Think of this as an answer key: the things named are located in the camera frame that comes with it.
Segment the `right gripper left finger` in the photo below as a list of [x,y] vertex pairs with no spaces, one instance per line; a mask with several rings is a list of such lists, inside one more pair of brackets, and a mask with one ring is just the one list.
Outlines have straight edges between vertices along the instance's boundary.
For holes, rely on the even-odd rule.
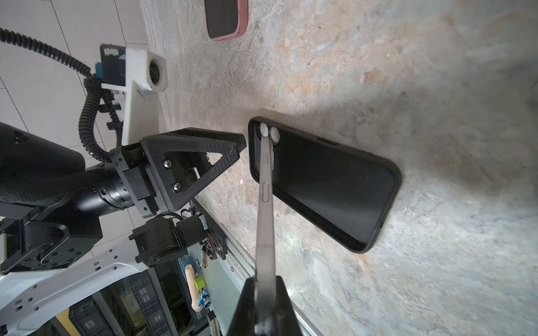
[[242,288],[227,336],[255,336],[254,278],[248,278]]

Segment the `purple-edged black phone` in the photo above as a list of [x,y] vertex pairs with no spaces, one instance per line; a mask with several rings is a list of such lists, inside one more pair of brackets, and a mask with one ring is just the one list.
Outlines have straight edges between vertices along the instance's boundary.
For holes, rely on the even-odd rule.
[[207,31],[211,39],[223,38],[238,29],[238,1],[205,0]]

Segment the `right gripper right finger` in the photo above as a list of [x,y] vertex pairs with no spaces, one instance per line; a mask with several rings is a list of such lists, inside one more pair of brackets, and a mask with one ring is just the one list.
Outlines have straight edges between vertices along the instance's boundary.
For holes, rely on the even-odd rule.
[[292,302],[288,296],[286,286],[280,276],[276,277],[276,303],[275,303],[275,335],[276,336],[301,336],[300,323],[298,322]]

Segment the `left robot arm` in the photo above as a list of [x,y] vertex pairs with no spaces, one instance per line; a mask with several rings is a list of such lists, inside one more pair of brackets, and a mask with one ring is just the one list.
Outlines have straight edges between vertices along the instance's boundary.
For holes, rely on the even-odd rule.
[[176,260],[212,231],[181,208],[235,162],[241,134],[186,128],[80,153],[1,125],[1,334],[29,335],[104,287]]

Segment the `black phone case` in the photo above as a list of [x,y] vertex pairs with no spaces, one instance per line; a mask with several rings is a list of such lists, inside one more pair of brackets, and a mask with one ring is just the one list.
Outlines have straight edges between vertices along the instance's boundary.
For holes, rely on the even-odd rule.
[[249,169],[259,180],[261,138],[273,145],[273,194],[353,253],[370,250],[402,173],[387,158],[329,141],[262,117],[248,124]]

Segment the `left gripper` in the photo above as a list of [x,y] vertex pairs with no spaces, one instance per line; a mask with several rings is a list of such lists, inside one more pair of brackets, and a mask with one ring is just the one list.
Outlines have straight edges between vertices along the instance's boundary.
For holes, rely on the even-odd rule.
[[137,263],[155,267],[177,260],[207,238],[199,216],[168,212],[179,211],[197,196],[239,160],[246,146],[243,134],[189,127],[110,151],[137,211],[152,218],[129,236],[137,246]]

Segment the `pink phone case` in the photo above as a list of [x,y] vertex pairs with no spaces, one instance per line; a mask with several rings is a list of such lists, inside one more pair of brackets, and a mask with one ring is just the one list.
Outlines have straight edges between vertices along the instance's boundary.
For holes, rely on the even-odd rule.
[[209,38],[225,41],[243,36],[249,17],[248,0],[204,0]]

